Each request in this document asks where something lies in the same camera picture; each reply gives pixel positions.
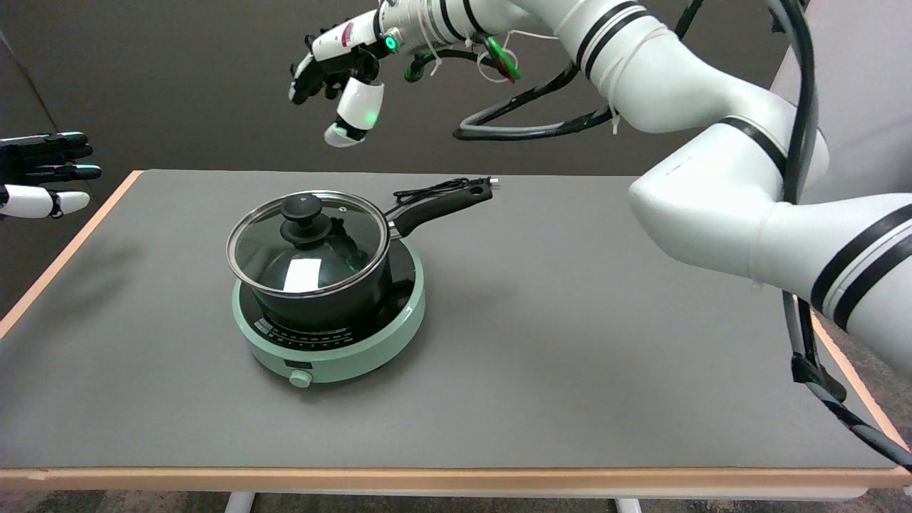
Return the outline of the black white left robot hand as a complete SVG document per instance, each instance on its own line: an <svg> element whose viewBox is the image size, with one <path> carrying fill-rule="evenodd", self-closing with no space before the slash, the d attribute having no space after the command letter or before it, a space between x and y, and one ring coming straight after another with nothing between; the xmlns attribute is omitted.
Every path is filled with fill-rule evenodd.
<svg viewBox="0 0 912 513"><path fill-rule="evenodd" d="M91 201L88 192L52 190L46 185L99 178L100 166L78 162L91 155L93 148L81 131L3 138L2 217L59 219L86 208Z"/></svg>

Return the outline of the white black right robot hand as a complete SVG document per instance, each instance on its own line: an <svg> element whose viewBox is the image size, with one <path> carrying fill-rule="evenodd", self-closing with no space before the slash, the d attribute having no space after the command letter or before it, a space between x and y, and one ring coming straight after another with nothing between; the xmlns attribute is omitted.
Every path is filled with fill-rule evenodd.
<svg viewBox="0 0 912 513"><path fill-rule="evenodd" d="M383 104L379 61L393 52L385 43L380 10L309 33L305 45L305 58L291 67L288 100L301 105L319 94L337 100L335 119L323 132L323 140L333 148L363 142Z"/></svg>

